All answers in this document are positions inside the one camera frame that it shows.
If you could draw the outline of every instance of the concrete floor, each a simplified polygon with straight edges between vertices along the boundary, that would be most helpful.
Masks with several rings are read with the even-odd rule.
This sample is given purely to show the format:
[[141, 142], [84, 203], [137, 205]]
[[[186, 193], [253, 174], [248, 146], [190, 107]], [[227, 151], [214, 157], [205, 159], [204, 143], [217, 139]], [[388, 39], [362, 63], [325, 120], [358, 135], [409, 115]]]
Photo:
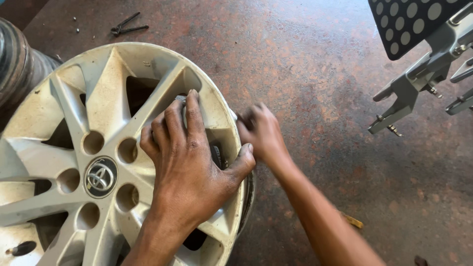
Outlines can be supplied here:
[[[130, 26], [149, 30], [113, 37], [110, 28], [135, 11], [142, 14]], [[366, 0], [50, 0], [24, 33], [33, 48], [65, 60], [126, 41], [183, 54], [232, 109], [268, 105], [294, 161], [365, 224], [360, 233], [388, 265], [414, 265], [415, 255], [473, 265], [472, 113], [443, 111], [471, 81], [439, 85], [443, 99], [421, 93], [396, 123], [403, 138], [371, 135], [375, 115], [394, 101], [372, 96], [428, 47], [389, 61]], [[256, 174], [253, 213], [229, 265], [317, 264], [278, 182], [262, 164]]]

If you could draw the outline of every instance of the wheel rim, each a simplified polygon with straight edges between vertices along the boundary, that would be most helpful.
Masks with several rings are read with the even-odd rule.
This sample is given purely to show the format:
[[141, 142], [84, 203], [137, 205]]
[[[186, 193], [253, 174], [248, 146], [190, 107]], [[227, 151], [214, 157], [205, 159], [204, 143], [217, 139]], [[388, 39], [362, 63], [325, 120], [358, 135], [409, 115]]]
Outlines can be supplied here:
[[[136, 110], [129, 104], [129, 77], [159, 80]], [[24, 223], [67, 212], [48, 249], [36, 248], [30, 263], [113, 265], [124, 242], [134, 245], [153, 195], [155, 171], [137, 145], [140, 130], [191, 89], [199, 92], [209, 142], [230, 164], [241, 147], [232, 112], [209, 77], [183, 56], [157, 45], [119, 43], [56, 69], [28, 95], [0, 139], [0, 192], [6, 195], [0, 202], [0, 236], [16, 240], [22, 232], [32, 238], [24, 240], [37, 240], [25, 233]], [[63, 120], [74, 149], [50, 145]], [[28, 180], [36, 179], [50, 181], [51, 188], [33, 196]], [[241, 227], [244, 201], [242, 183], [198, 226], [207, 234], [202, 247], [180, 247], [171, 265], [224, 265]]]

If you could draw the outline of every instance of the toyota logo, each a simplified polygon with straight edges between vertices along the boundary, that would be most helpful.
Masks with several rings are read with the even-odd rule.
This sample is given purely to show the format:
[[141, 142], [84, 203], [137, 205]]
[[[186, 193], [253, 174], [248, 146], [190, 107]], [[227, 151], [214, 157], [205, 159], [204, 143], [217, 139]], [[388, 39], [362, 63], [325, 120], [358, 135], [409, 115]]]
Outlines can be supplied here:
[[99, 157], [89, 165], [85, 187], [87, 192], [96, 198], [107, 196], [116, 183], [117, 167], [109, 157]]

